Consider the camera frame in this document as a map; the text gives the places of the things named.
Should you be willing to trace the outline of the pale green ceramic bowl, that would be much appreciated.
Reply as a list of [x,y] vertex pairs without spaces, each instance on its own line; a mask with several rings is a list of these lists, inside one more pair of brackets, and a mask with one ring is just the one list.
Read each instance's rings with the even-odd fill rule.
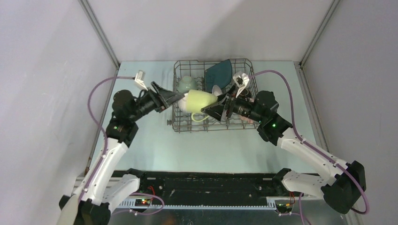
[[191,76],[183,76],[177,83],[176,90],[180,93],[187,93],[190,90],[197,90],[198,85],[195,79]]

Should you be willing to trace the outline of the yellow green mug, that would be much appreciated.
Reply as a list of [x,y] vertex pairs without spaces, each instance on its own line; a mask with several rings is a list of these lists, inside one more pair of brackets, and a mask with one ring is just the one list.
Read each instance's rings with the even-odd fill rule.
[[185,97],[185,109],[188,113],[191,113],[191,119],[194,122],[202,122],[206,120],[209,115],[204,118],[197,120],[195,119],[195,114],[204,114],[201,110],[202,108],[208,107],[218,101],[218,97],[204,91],[200,90],[190,90]]

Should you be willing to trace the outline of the teal square plate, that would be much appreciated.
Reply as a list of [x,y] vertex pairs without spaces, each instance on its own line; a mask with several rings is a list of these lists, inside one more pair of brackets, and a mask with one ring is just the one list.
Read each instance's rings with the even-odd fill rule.
[[205,71],[204,74],[204,91],[212,92],[213,86],[217,85],[220,89],[226,88],[232,79],[231,61],[221,61]]

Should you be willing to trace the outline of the white scalloped plate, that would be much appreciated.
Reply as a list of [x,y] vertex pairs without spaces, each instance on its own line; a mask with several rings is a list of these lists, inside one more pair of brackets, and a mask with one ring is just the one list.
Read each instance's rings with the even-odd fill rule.
[[218,85],[214,85],[212,87],[212,94],[217,97],[217,101],[221,101],[223,99],[223,91]]

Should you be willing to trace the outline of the white ceramic bowl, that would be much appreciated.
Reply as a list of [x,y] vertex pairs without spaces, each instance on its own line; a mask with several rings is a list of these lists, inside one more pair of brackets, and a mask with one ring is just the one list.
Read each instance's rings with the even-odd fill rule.
[[182,99],[180,99],[177,102],[178,108],[180,109],[180,111],[184,112],[184,113],[188,113],[187,111],[187,97],[184,97]]

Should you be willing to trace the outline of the brown rimmed tan bowl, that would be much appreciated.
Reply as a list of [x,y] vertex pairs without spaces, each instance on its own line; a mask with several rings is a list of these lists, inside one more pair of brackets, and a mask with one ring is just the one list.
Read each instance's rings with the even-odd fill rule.
[[251,98],[252,94],[248,89],[242,90],[242,92],[239,95],[240,98],[246,99],[246,98]]

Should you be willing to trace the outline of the pink mug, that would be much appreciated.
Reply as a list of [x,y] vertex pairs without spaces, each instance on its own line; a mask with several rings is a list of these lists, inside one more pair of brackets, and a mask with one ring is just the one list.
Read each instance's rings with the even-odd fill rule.
[[244,116],[239,115],[239,118],[243,121],[243,122],[247,122],[247,123],[253,123],[253,120]]

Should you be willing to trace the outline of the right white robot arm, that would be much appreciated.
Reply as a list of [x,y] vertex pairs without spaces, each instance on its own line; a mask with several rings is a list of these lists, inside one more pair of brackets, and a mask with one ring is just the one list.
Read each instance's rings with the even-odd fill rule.
[[277,113],[279,103],[273,92],[260,91],[254,101],[226,93],[202,108],[202,112],[221,121],[233,113],[258,122],[260,137],[308,163],[316,175],[284,168],[273,178],[279,196],[301,192],[323,198],[333,210],[347,214],[366,190],[365,168],[358,162],[339,159],[300,135],[290,122]]

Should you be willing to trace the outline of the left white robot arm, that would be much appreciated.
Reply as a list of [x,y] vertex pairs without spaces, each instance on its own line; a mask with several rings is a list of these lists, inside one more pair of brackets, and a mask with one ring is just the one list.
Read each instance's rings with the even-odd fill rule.
[[162,112],[184,98],[183,93],[166,90],[155,82],[143,88],[138,97],[129,90],[114,94],[112,117],[104,134],[104,145],[92,169],[71,196],[64,195],[59,206],[59,225],[106,225],[114,210],[128,196],[143,195],[148,182],[128,172],[107,188],[120,159],[129,149],[138,131],[136,122],[152,111]]

